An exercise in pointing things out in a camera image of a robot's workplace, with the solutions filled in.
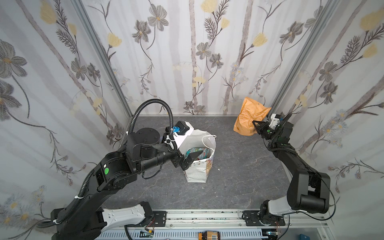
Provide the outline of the orange snack bag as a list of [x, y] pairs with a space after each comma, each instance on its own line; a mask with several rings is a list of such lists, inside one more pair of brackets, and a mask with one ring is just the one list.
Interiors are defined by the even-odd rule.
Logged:
[[243, 101], [241, 112], [238, 115], [234, 131], [242, 136], [252, 136], [256, 133], [253, 121], [262, 121], [270, 112], [271, 108], [246, 97]]

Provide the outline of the white patterned paper bag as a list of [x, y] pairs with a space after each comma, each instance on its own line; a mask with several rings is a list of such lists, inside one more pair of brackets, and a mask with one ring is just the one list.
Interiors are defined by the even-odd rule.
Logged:
[[202, 151], [197, 160], [184, 171], [188, 183], [206, 183], [209, 172], [213, 165], [216, 150], [216, 135], [211, 135], [207, 131], [193, 130], [186, 137], [179, 150], [186, 157], [190, 153]]

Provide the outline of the teal Fox's candy bag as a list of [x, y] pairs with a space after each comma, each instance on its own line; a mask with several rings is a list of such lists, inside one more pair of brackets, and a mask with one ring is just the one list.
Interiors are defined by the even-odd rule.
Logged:
[[211, 157], [212, 150], [207, 147], [191, 148], [186, 153], [186, 159], [190, 158], [193, 161], [205, 160]]

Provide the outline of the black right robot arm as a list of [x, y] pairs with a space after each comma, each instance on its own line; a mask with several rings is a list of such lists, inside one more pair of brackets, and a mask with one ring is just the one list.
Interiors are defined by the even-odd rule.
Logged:
[[327, 213], [330, 199], [335, 198], [331, 191], [331, 179], [307, 164], [289, 143], [293, 124], [287, 119], [275, 127], [271, 127], [268, 121], [254, 120], [252, 123], [257, 133], [268, 141], [267, 149], [292, 174], [286, 196], [261, 204], [257, 213], [259, 222], [265, 226], [275, 223], [284, 225], [284, 216], [291, 214], [303, 213], [311, 217]]

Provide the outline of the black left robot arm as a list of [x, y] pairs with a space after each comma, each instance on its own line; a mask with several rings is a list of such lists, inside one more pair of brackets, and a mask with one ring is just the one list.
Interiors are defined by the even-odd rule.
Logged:
[[[152, 128], [134, 131], [140, 113], [150, 104], [160, 104], [168, 112], [169, 126], [163, 135]], [[175, 123], [171, 108], [163, 100], [145, 101], [132, 116], [120, 148], [108, 153], [88, 173], [79, 193], [67, 207], [54, 209], [50, 220], [38, 223], [37, 228], [55, 227], [53, 240], [94, 240], [103, 231], [118, 224], [140, 226], [150, 223], [154, 214], [147, 202], [136, 206], [132, 215], [123, 209], [103, 209], [102, 204], [126, 185], [136, 181], [138, 175], [144, 175], [151, 168], [162, 167], [168, 161], [176, 168], [187, 170], [197, 155], [185, 157], [179, 148], [193, 130], [188, 122]]]

